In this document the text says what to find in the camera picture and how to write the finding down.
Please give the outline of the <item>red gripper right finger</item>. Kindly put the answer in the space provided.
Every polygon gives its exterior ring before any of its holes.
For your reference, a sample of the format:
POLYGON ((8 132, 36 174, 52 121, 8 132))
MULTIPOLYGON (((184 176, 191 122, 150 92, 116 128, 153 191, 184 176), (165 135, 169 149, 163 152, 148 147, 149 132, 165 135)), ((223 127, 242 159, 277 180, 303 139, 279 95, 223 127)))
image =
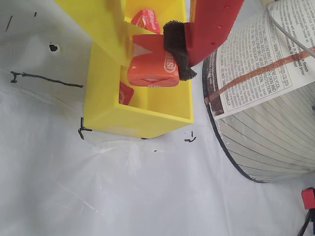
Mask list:
POLYGON ((192 0, 188 22, 172 20, 164 25, 164 50, 175 59, 181 81, 194 78, 192 67, 225 42, 243 2, 192 0))

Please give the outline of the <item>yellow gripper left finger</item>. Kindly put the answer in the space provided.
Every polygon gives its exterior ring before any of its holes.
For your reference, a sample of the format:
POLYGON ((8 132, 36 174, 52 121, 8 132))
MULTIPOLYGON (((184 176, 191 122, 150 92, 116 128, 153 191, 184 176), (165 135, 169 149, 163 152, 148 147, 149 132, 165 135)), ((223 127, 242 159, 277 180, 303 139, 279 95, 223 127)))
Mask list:
POLYGON ((125 0, 57 0, 55 3, 117 63, 128 64, 125 0))

